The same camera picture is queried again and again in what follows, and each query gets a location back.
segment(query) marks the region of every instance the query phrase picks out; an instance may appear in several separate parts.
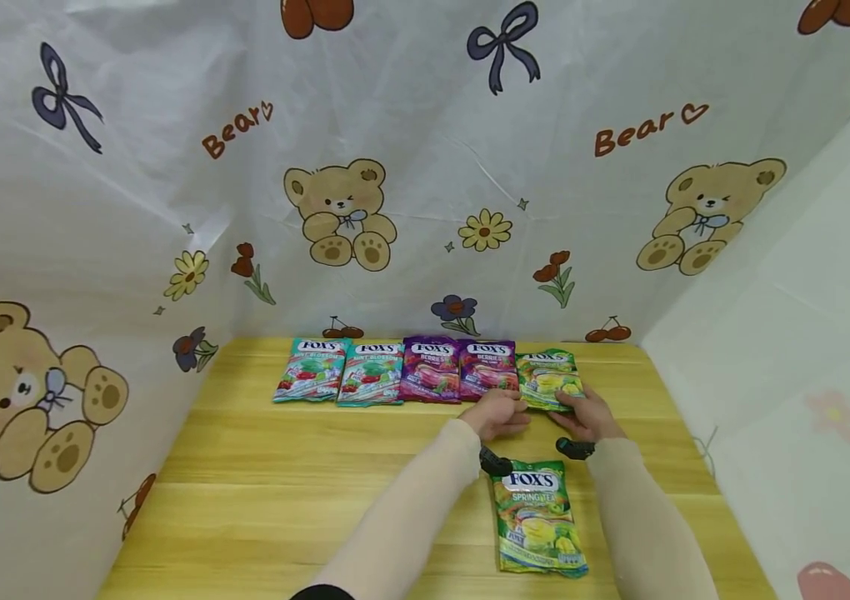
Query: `arm sleeve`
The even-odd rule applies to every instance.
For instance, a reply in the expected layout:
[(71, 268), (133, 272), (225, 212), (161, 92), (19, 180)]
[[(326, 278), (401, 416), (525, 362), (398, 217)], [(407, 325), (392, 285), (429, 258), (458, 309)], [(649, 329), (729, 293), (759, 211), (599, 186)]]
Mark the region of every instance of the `arm sleeve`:
[(626, 438), (597, 444), (587, 461), (622, 600), (718, 600), (695, 535)]
[(467, 423), (445, 423), (364, 513), (312, 582), (355, 600), (401, 600), (425, 568), (435, 537), (464, 488), (479, 476), (482, 443)]

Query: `fox's candy bag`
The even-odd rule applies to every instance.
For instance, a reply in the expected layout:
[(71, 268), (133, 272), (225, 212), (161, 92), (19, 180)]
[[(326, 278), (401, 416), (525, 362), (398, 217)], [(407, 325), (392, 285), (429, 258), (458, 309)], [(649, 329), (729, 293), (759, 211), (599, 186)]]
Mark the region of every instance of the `fox's candy bag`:
[(518, 354), (518, 389), (528, 408), (568, 412), (571, 409), (555, 399), (555, 392), (582, 396), (582, 379), (578, 378), (575, 355), (552, 347), (545, 352)]
[(498, 568), (578, 578), (588, 564), (565, 488), (562, 461), (512, 461), (512, 474), (491, 477), (498, 523)]
[(355, 343), (348, 349), (338, 406), (401, 404), (403, 343)]
[(288, 365), (272, 400), (275, 403), (334, 400), (338, 395), (338, 382), (342, 380), (345, 353), (350, 346), (351, 340), (295, 338), (292, 355), (288, 356)]
[(398, 397), (458, 404), (458, 342), (444, 336), (405, 338)]
[(482, 394), (493, 388), (518, 390), (515, 374), (515, 342), (475, 342), (458, 340), (462, 344), (462, 381), (458, 384), (458, 397), (476, 402)]

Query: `candy bag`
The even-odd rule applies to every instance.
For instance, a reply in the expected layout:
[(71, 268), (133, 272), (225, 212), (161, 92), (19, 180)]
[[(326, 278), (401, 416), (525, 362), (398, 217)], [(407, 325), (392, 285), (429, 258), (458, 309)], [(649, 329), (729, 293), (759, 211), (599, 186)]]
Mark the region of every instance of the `candy bag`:
[(462, 344), (462, 381), (458, 397), (477, 402), (482, 394), (493, 388), (518, 390), (515, 374), (515, 342), (475, 342), (458, 340)]
[(498, 568), (578, 578), (588, 564), (565, 488), (562, 461), (512, 461), (512, 474), (491, 477), (498, 523)]
[(582, 396), (582, 379), (578, 378), (575, 355), (557, 347), (534, 354), (518, 354), (518, 389), (528, 408), (556, 412), (572, 409), (555, 399), (555, 392)]
[(458, 404), (458, 342), (444, 336), (405, 338), (398, 396), (423, 403)]
[(272, 401), (311, 400), (320, 403), (334, 400), (342, 380), (345, 353), (350, 346), (351, 340), (295, 338), (292, 355), (288, 356), (288, 365), (278, 381), (278, 390), (275, 390)]
[(404, 343), (356, 343), (348, 349), (338, 406), (401, 404)]

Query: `blue bow ribbon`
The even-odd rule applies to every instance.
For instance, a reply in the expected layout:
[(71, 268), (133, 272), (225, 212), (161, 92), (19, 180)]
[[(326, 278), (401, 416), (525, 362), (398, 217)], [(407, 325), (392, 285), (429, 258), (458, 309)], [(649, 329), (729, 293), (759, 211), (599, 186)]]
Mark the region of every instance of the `blue bow ribbon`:
[(70, 403), (70, 397), (64, 397), (66, 378), (61, 368), (49, 368), (45, 372), (45, 396), (39, 400), (38, 405), (50, 413), (52, 407), (65, 408), (65, 403)]
[(351, 214), (346, 217), (338, 217), (338, 225), (343, 225), (349, 229), (354, 229), (355, 222), (364, 221), (366, 220), (367, 216), (368, 213), (360, 208), (358, 210), (352, 211)]
[(723, 228), (730, 222), (731, 219), (728, 218), (728, 215), (712, 215), (710, 217), (696, 215), (695, 222), (693, 222), (692, 225), (695, 226), (695, 233), (698, 235), (704, 235), (705, 228)]
[[(515, 21), (520, 18), (524, 18), (524, 20), (515, 25)], [(502, 88), (502, 64), (505, 63), (505, 48), (512, 53), (512, 56), (518, 58), (521, 64), (525, 65), (529, 83), (543, 77), (538, 69), (538, 61), (535, 61), (532, 53), (514, 45), (521, 37), (525, 36), (525, 33), (531, 32), (535, 25), (538, 25), (538, 7), (533, 2), (521, 2), (506, 15), (505, 20), (502, 20), (502, 30), (498, 36), (495, 36), (493, 31), (484, 26), (475, 27), (469, 34), (467, 50), (468, 56), (473, 61), (483, 61), (484, 58), (488, 58), (493, 50), (495, 51), (495, 58), (488, 70), (488, 88), (492, 94), (497, 96), (500, 91), (505, 91), (505, 88)], [(480, 43), (479, 39), (482, 36), (492, 38), (491, 42)]]
[[(45, 74), (48, 75), (48, 81), (52, 82), (55, 90), (52, 91), (41, 86), (35, 87), (32, 90), (32, 105), (35, 107), (35, 112), (48, 125), (57, 128), (57, 130), (64, 130), (68, 122), (65, 116), (67, 110), (67, 113), (72, 115), (72, 120), (75, 121), (75, 126), (78, 128), (78, 132), (82, 134), (82, 139), (85, 140), (85, 143), (94, 152), (101, 154), (102, 144), (99, 144), (98, 140), (92, 137), (92, 134), (85, 128), (82, 118), (78, 116), (78, 112), (72, 106), (72, 103), (76, 103), (79, 107), (88, 110), (104, 122), (102, 114), (98, 112), (94, 103), (88, 98), (68, 93), (68, 77), (65, 74), (65, 63), (52, 46), (46, 42), (42, 42), (39, 54), (42, 57), (42, 66), (45, 68)], [(48, 96), (53, 96), (54, 98), (51, 108), (45, 106), (45, 99)]]

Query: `black clip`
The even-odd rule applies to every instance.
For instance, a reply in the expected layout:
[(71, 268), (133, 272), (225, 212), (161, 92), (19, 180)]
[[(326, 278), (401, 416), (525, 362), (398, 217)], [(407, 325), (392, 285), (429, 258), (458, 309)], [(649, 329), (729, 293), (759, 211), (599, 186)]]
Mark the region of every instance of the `black clip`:
[(504, 456), (500, 457), (484, 446), (479, 450), (479, 463), (482, 470), (494, 478), (506, 478), (512, 474), (512, 461)]
[(568, 437), (559, 437), (555, 449), (573, 461), (583, 461), (595, 453), (595, 444), (591, 442), (572, 442)]

